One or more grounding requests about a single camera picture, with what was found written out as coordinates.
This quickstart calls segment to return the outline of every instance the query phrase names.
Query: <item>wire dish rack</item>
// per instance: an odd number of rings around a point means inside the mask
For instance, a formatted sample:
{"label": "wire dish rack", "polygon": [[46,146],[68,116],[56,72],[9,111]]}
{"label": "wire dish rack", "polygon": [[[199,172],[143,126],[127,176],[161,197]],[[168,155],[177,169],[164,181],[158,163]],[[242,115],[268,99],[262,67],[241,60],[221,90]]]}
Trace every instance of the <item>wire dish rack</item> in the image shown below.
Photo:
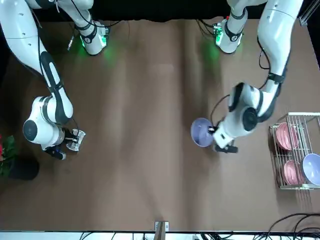
{"label": "wire dish rack", "polygon": [[[281,123],[288,126],[290,150],[281,148],[277,143],[277,129]],[[320,112],[289,112],[269,127],[269,133],[271,158],[278,186],[293,190],[320,189],[320,186],[312,184],[305,177],[302,169],[305,156],[320,150]],[[294,184],[288,184],[283,176],[284,166],[288,161],[294,163]]]}

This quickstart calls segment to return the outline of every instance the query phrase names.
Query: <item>pink plate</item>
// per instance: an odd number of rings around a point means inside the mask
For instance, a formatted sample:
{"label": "pink plate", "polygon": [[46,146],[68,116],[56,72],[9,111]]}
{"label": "pink plate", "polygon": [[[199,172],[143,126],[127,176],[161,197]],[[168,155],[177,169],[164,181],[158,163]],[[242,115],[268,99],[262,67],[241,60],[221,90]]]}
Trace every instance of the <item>pink plate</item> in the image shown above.
{"label": "pink plate", "polygon": [[[292,133],[293,148],[298,146],[298,133],[293,126],[290,127]],[[280,123],[276,129],[276,142],[284,150],[292,150],[290,143],[290,132],[286,122]]]}
{"label": "pink plate", "polygon": [[298,168],[296,172],[295,162],[293,160],[287,161],[283,166],[282,177],[284,181],[289,185],[298,185],[298,184],[302,184],[305,181],[305,178],[302,175],[301,169]]}

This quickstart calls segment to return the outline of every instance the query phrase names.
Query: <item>black pot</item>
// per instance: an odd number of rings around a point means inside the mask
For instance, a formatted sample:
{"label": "black pot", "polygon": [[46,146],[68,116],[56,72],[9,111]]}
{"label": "black pot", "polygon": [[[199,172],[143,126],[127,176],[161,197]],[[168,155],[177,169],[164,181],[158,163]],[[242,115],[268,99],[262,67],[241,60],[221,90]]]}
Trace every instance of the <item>black pot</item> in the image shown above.
{"label": "black pot", "polygon": [[39,173],[39,163],[32,157],[17,156],[12,160],[9,178],[33,180]]}

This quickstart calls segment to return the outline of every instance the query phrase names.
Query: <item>green led light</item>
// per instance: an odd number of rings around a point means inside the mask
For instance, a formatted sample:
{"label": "green led light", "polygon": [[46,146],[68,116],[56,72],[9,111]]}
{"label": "green led light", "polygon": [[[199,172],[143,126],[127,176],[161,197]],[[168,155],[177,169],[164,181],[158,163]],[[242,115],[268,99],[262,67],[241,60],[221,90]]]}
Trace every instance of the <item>green led light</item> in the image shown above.
{"label": "green led light", "polygon": [[221,32],[219,35],[216,36],[216,38],[215,38],[215,44],[216,44],[216,45],[219,46],[219,45],[221,44],[223,35],[224,35],[224,33]]}
{"label": "green led light", "polygon": [[101,45],[102,46],[106,46],[107,45],[106,37],[105,36],[100,36],[100,35],[98,35],[98,37],[99,37]]}
{"label": "green led light", "polygon": [[80,36],[80,39],[81,39],[81,42],[82,42],[82,47],[85,48],[85,43],[84,43],[84,41],[82,40],[82,37],[81,37],[81,36]]}

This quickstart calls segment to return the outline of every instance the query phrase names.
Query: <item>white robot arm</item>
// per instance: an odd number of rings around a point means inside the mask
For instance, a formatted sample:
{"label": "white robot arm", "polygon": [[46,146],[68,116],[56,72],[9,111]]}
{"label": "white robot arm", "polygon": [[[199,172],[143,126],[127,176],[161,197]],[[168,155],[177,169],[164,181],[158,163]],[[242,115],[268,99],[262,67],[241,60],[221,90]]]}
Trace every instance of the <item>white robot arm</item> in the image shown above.
{"label": "white robot arm", "polygon": [[[240,0],[238,2],[252,4],[255,1]],[[258,123],[266,121],[272,115],[281,85],[285,80],[286,66],[291,50],[292,29],[302,3],[303,0],[269,0],[266,3],[257,31],[258,41],[270,64],[265,91],[243,82],[232,90],[228,103],[229,112],[212,130],[213,138],[218,149],[222,152],[228,149],[229,144],[235,138],[252,133]],[[228,22],[225,25],[231,29],[232,24],[228,24]],[[222,32],[224,35],[219,47],[228,53],[233,52],[238,43],[230,40],[229,33],[225,32],[224,28],[222,28]]]}
{"label": "white robot arm", "polygon": [[[76,10],[69,0],[59,0],[58,5],[74,20],[81,38],[86,38],[84,46],[91,55],[98,54],[106,43],[101,41],[107,33],[106,27],[99,22],[93,22],[88,11],[92,0],[74,0],[88,22]],[[85,133],[78,130],[72,133],[61,125],[66,124],[73,116],[73,106],[66,94],[63,81],[59,77],[56,65],[51,55],[46,51],[38,35],[38,29],[30,8],[48,8],[55,6],[53,0],[1,0],[0,25],[6,42],[24,65],[36,70],[44,77],[50,96],[37,97],[32,104],[29,118],[23,125],[25,138],[35,144],[40,144],[48,154],[58,159],[64,159],[66,154],[60,151],[60,144],[65,141],[71,144],[71,150],[79,150],[79,145]]]}

